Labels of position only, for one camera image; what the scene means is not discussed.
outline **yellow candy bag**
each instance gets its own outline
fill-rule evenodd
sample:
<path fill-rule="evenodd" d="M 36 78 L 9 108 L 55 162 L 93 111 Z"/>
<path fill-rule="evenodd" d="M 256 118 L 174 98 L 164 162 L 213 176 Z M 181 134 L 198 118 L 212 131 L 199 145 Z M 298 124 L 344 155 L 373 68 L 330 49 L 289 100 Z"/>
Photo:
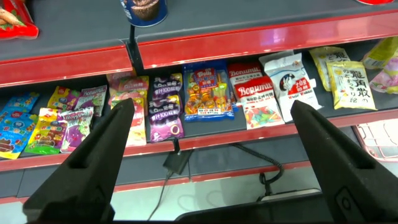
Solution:
<path fill-rule="evenodd" d="M 398 51 L 398 37 L 388 37 L 377 43 L 362 59 L 367 69 L 382 69 Z"/>
<path fill-rule="evenodd" d="M 335 109 L 377 110 L 362 62 L 327 62 Z"/>
<path fill-rule="evenodd" d="M 330 91 L 330 80 L 326 63 L 350 61 L 346 51 L 339 47 L 319 47 L 310 50 L 310 54 L 318 68 L 323 87 L 326 91 Z"/>

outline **gummy candy bag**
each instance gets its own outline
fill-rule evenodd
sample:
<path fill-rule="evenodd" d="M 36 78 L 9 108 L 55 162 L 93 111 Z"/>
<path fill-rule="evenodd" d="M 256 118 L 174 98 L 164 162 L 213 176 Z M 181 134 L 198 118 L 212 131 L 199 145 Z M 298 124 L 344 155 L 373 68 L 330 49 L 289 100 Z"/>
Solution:
<path fill-rule="evenodd" d="M 183 72 L 185 121 L 234 119 L 224 60 L 186 64 Z"/>
<path fill-rule="evenodd" d="M 20 95 L 13 96 L 6 104 L 6 108 L 8 110 L 28 113 L 32 110 L 39 96 L 40 95 L 38 93 L 34 92 L 22 93 Z"/>
<path fill-rule="evenodd" d="M 170 96 L 166 100 L 149 102 L 150 141 L 159 142 L 170 137 L 183 138 L 180 120 L 180 97 Z"/>
<path fill-rule="evenodd" d="M 74 110 L 81 93 L 65 87 L 57 86 L 52 94 L 48 108 L 61 110 Z"/>
<path fill-rule="evenodd" d="M 335 109 L 377 110 L 362 62 L 328 62 Z"/>
<path fill-rule="evenodd" d="M 398 94 L 398 57 L 392 58 L 370 85 L 373 90 L 381 93 Z"/>
<path fill-rule="evenodd" d="M 323 87 L 326 91 L 331 91 L 328 74 L 327 62 L 346 62 L 350 61 L 346 51 L 339 47 L 319 47 L 310 50 L 310 54 L 318 68 Z"/>
<path fill-rule="evenodd" d="M 284 124 L 268 76 L 235 85 L 248 129 Z"/>
<path fill-rule="evenodd" d="M 81 96 L 79 97 L 76 109 L 93 107 L 94 115 L 101 116 L 104 108 L 106 89 L 107 85 L 86 88 L 81 90 Z"/>
<path fill-rule="evenodd" d="M 0 122 L 0 157 L 17 159 L 37 122 L 37 115 L 3 110 Z"/>
<path fill-rule="evenodd" d="M 39 121 L 30 136 L 25 152 L 58 154 L 67 129 L 66 121 L 57 121 L 60 110 L 41 108 Z"/>
<path fill-rule="evenodd" d="M 76 111 L 64 111 L 58 115 L 59 121 L 67 123 L 67 129 L 62 139 L 61 152 L 73 152 L 89 135 L 93 114 L 94 108 L 91 106 Z"/>

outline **candy package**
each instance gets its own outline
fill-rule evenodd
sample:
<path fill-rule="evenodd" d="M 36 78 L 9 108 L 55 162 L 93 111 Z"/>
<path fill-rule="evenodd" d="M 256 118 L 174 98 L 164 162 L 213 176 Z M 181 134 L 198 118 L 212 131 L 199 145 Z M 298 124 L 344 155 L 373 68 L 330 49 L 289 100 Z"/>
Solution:
<path fill-rule="evenodd" d="M 398 94 L 398 57 L 392 58 L 370 85 L 381 93 Z"/>
<path fill-rule="evenodd" d="M 94 113 L 94 108 L 91 106 L 76 111 L 64 111 L 58 115 L 59 121 L 67 123 L 61 152 L 73 152 L 88 136 Z"/>
<path fill-rule="evenodd" d="M 65 87 L 57 86 L 52 94 L 48 108 L 61 110 L 74 110 L 81 93 Z"/>
<path fill-rule="evenodd" d="M 235 85 L 248 129 L 284 124 L 268 76 Z"/>
<path fill-rule="evenodd" d="M 182 88 L 182 74 L 171 74 L 170 77 L 156 77 L 154 80 L 154 94 L 152 100 L 166 99 L 168 96 L 174 96 Z"/>
<path fill-rule="evenodd" d="M 128 146 L 145 146 L 147 144 L 145 134 L 145 116 L 144 116 L 144 99 L 134 98 L 134 116 L 127 137 L 126 147 Z"/>
<path fill-rule="evenodd" d="M 185 121 L 234 119 L 226 62 L 184 65 Z"/>
<path fill-rule="evenodd" d="M 109 83 L 109 94 L 110 96 L 114 96 L 114 94 L 119 91 L 119 84 L 122 78 L 132 78 L 136 76 L 136 71 L 133 69 L 131 72 L 118 72 L 107 74 L 106 79 Z"/>
<path fill-rule="evenodd" d="M 81 90 L 76 109 L 93 107 L 94 116 L 101 116 L 104 108 L 107 85 Z"/>
<path fill-rule="evenodd" d="M 328 62 L 335 109 L 376 110 L 362 62 Z"/>
<path fill-rule="evenodd" d="M 367 69 L 384 68 L 398 51 L 398 36 L 380 40 L 362 59 Z"/>
<path fill-rule="evenodd" d="M 125 99 L 135 99 L 140 98 L 144 102 L 144 112 L 145 115 L 148 115 L 148 100 L 147 100 L 147 91 L 146 90 L 130 90 L 130 91 L 117 91 L 113 97 L 109 99 L 108 104 L 111 106 L 111 109 L 116 106 L 120 101 Z"/>
<path fill-rule="evenodd" d="M 239 83 L 247 82 L 253 78 L 262 77 L 261 67 L 257 62 L 251 63 L 234 63 L 228 65 L 228 76 L 233 89 L 233 95 L 231 98 L 236 99 L 236 105 L 241 106 L 241 100 L 236 93 L 235 85 Z"/>
<path fill-rule="evenodd" d="M 29 139 L 25 152 L 58 154 L 67 130 L 66 121 L 58 121 L 60 110 L 41 108 L 39 121 Z"/>
<path fill-rule="evenodd" d="M 34 25 L 21 0 L 2 0 L 0 5 L 0 39 L 35 39 L 39 29 Z"/>
<path fill-rule="evenodd" d="M 26 147 L 36 122 L 37 115 L 8 111 L 0 123 L 0 157 L 17 159 Z"/>
<path fill-rule="evenodd" d="M 350 61 L 346 51 L 339 47 L 319 47 L 310 50 L 310 54 L 318 68 L 323 87 L 326 91 L 331 91 L 328 74 L 327 62 L 347 62 Z"/>
<path fill-rule="evenodd" d="M 150 141 L 159 142 L 170 137 L 183 138 L 180 120 L 180 97 L 169 96 L 166 100 L 149 102 Z"/>
<path fill-rule="evenodd" d="M 38 93 L 34 92 L 22 93 L 20 95 L 13 96 L 6 104 L 6 108 L 8 110 L 28 113 L 32 110 L 39 96 L 40 95 Z"/>
<path fill-rule="evenodd" d="M 285 122 L 292 120 L 290 109 L 295 100 L 300 100 L 318 110 L 317 96 L 301 61 L 302 55 L 295 54 L 267 62 L 264 71 L 269 75 L 274 86 L 275 95 Z"/>

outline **red candy bag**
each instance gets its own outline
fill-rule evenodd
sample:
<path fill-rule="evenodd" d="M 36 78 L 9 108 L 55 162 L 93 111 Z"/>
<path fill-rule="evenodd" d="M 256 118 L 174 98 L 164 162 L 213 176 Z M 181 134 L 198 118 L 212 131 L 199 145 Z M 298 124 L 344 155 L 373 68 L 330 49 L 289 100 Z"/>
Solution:
<path fill-rule="evenodd" d="M 0 39 L 35 39 L 39 29 L 33 24 L 21 0 L 0 0 Z"/>
<path fill-rule="evenodd" d="M 235 84 L 235 90 L 242 102 L 248 129 L 284 124 L 268 76 Z"/>

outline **power cord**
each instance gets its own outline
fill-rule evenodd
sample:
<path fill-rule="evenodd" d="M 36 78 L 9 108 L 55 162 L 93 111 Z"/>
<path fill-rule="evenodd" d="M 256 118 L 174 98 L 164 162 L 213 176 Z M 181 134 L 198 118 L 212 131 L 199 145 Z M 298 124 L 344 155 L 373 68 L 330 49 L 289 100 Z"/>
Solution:
<path fill-rule="evenodd" d="M 150 220 L 150 218 L 152 218 L 152 216 L 154 215 L 154 213 L 156 212 L 156 210 L 159 208 L 160 206 L 160 202 L 162 201 L 162 196 L 163 196 L 163 191 L 166 187 L 167 181 L 169 181 L 170 177 L 173 175 L 173 172 L 171 170 L 168 171 L 167 175 L 166 175 L 166 179 L 164 180 L 164 184 L 162 187 L 162 191 L 160 192 L 160 197 L 159 197 L 159 201 L 157 202 L 157 205 L 155 207 L 155 209 L 152 211 L 152 213 L 149 215 L 149 218 L 147 221 Z"/>
<path fill-rule="evenodd" d="M 240 150 L 243 150 L 244 152 L 249 153 L 252 156 L 256 156 L 257 158 L 264 159 L 265 161 L 270 162 L 273 165 L 275 165 L 276 167 L 278 167 L 279 172 L 273 178 L 271 178 L 269 180 L 266 179 L 265 173 L 260 174 L 260 183 L 264 184 L 264 186 L 266 188 L 266 192 L 265 192 L 264 196 L 270 196 L 272 194 L 271 184 L 274 183 L 275 181 L 279 180 L 279 178 L 282 177 L 282 175 L 285 172 L 283 165 L 271 157 L 268 157 L 266 155 L 263 155 L 259 152 L 254 151 L 252 149 L 249 149 L 245 146 L 242 146 L 240 143 L 231 143 L 231 145 Z"/>

